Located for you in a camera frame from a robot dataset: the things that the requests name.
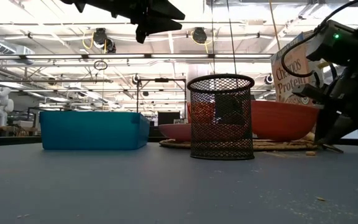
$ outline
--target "wire mesh basket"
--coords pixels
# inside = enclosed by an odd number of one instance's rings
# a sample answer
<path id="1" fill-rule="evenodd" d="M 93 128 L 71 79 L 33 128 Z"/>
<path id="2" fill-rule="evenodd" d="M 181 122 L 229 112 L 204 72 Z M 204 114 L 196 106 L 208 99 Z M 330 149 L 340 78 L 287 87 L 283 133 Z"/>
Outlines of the wire mesh basket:
<path id="1" fill-rule="evenodd" d="M 207 75 L 187 84 L 191 91 L 191 157 L 253 159 L 250 89 L 244 75 Z"/>

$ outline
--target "woven placemat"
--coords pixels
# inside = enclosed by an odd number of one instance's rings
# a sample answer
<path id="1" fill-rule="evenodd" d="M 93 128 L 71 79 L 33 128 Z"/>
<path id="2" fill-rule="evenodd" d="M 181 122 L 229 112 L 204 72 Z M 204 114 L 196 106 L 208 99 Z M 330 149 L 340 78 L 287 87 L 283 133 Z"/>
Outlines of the woven placemat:
<path id="1" fill-rule="evenodd" d="M 160 141 L 162 147 L 174 149 L 190 149 L 190 142 L 178 142 L 174 139 Z M 312 141 L 300 139 L 291 142 L 275 142 L 271 140 L 254 139 L 254 151 L 295 151 L 311 150 L 318 146 Z"/>

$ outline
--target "teal plastic bin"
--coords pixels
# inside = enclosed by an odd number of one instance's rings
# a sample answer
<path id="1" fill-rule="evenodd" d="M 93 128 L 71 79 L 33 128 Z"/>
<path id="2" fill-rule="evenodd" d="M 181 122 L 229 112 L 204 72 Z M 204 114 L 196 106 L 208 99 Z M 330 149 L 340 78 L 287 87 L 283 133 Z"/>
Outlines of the teal plastic bin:
<path id="1" fill-rule="evenodd" d="M 46 150 L 133 150 L 147 144 L 150 122 L 139 113 L 43 111 Z"/>

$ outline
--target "ductwork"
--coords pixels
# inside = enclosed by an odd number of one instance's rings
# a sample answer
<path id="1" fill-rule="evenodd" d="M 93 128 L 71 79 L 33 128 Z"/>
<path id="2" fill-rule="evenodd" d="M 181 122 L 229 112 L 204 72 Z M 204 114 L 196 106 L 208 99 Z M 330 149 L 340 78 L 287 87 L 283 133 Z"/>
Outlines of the ductwork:
<path id="1" fill-rule="evenodd" d="M 29 55 L 34 54 L 34 51 L 21 45 L 12 44 L 4 40 L 0 40 L 0 53 L 2 54 L 17 54 L 17 55 Z M 26 65 L 33 64 L 32 60 L 14 60 L 17 63 L 24 63 Z"/>

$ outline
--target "white humanoid robot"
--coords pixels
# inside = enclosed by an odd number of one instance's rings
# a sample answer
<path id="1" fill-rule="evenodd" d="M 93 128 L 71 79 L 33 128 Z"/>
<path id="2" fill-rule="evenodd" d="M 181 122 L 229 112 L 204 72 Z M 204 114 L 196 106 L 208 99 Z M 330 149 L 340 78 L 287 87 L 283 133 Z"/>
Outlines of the white humanoid robot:
<path id="1" fill-rule="evenodd" d="M 13 100 L 9 99 L 11 89 L 0 87 L 0 126 L 6 126 L 7 112 L 13 111 Z"/>

